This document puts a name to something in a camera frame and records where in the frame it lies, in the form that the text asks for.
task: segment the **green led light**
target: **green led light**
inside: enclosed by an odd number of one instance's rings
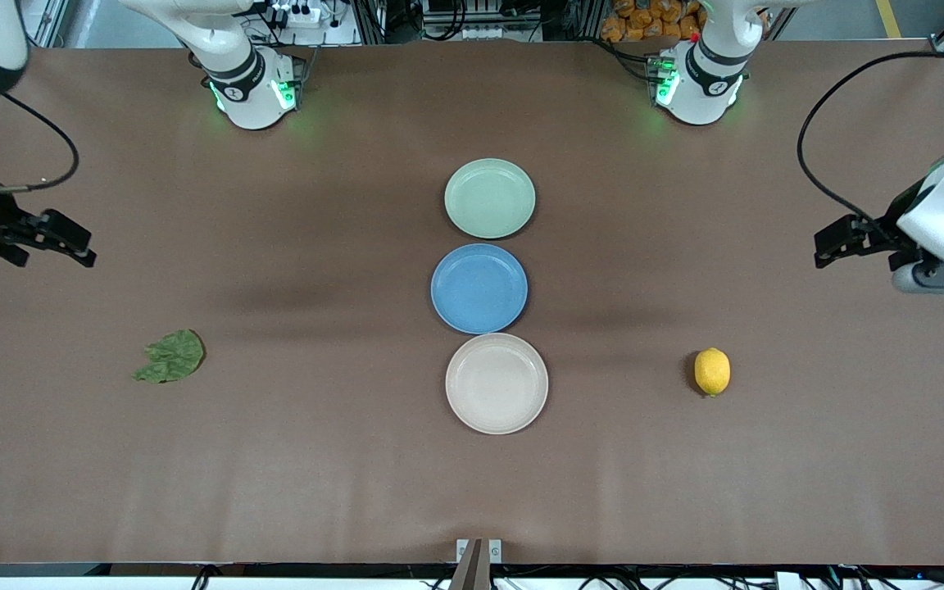
[[[679,86],[679,72],[674,72],[669,79],[658,86],[658,102],[668,106],[672,102],[675,87]]]
[[[218,111],[225,112],[225,104],[220,101],[220,93],[217,93],[217,88],[213,85],[213,82],[210,82],[210,90],[213,91],[213,97],[217,98]]]
[[[738,89],[742,87],[742,80],[745,79],[744,75],[739,75],[737,82],[734,83],[734,87],[731,88],[731,98],[727,101],[727,106],[734,104],[734,101],[738,99]]]
[[[289,111],[289,109],[292,109],[297,105],[296,101],[293,100],[293,93],[289,92],[288,83],[283,82],[281,84],[281,83],[276,82],[273,79],[272,89],[275,91],[276,97],[279,99],[279,106],[286,109],[286,111]]]

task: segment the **white plate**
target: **white plate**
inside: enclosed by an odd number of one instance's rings
[[[527,341],[483,334],[457,348],[447,367],[454,414],[486,434],[510,434],[533,422],[548,396],[548,372]]]

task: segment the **yellow lemon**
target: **yellow lemon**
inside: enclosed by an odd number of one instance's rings
[[[731,361],[723,351],[706,348],[694,358],[694,381],[708,395],[719,396],[731,382]]]

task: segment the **green leaf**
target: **green leaf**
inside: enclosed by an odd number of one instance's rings
[[[145,356],[150,362],[134,371],[134,381],[150,384],[179,381],[194,373],[206,354],[202,340],[191,329],[179,329],[145,347]]]

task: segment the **brown table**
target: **brown table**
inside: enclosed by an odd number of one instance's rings
[[[82,168],[20,197],[94,234],[86,270],[0,264],[0,561],[944,561],[944,298],[883,256],[812,266],[842,216],[797,169],[813,101],[918,43],[761,46],[741,101],[692,128],[592,46],[323,52],[304,108],[241,131],[182,52],[41,52],[16,90]],[[944,153],[944,61],[887,64],[817,120],[809,158],[881,212]],[[467,339],[428,302],[472,242],[443,214],[476,157],[522,165],[511,329],[546,410],[473,433],[443,371]],[[0,101],[0,180],[67,152]],[[134,383],[143,344],[205,365]],[[720,347],[703,399],[689,355]]]

